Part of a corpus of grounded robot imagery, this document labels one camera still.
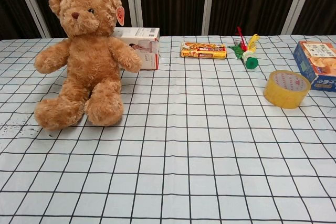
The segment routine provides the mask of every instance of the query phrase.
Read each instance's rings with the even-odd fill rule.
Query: snack box
[[[226,48],[223,44],[182,42],[181,57],[225,59]]]
[[[336,49],[330,43],[300,41],[293,55],[311,89],[336,92]]]
[[[113,37],[130,45],[142,60],[141,69],[159,68],[159,28],[116,27]]]

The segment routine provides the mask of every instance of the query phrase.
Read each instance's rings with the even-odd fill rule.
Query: packing tape
[[[264,90],[265,98],[275,106],[294,109],[310,90],[309,81],[298,73],[277,70],[270,74]]]

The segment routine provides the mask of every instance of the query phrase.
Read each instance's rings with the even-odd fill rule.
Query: teddy bear
[[[111,126],[122,117],[120,66],[137,73],[141,59],[112,37],[120,0],[49,0],[68,38],[41,51],[34,67],[43,74],[67,65],[58,97],[40,101],[38,124],[58,130],[76,124],[85,113],[93,125]]]

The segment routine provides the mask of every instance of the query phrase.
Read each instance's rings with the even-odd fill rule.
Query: teddy bear head
[[[84,34],[110,36],[116,26],[120,0],[49,0],[69,37]]]

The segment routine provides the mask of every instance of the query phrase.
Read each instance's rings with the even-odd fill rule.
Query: blue box
[[[330,43],[300,41],[296,46],[294,59],[311,89],[336,92],[336,57],[333,55],[336,56],[336,50]]]

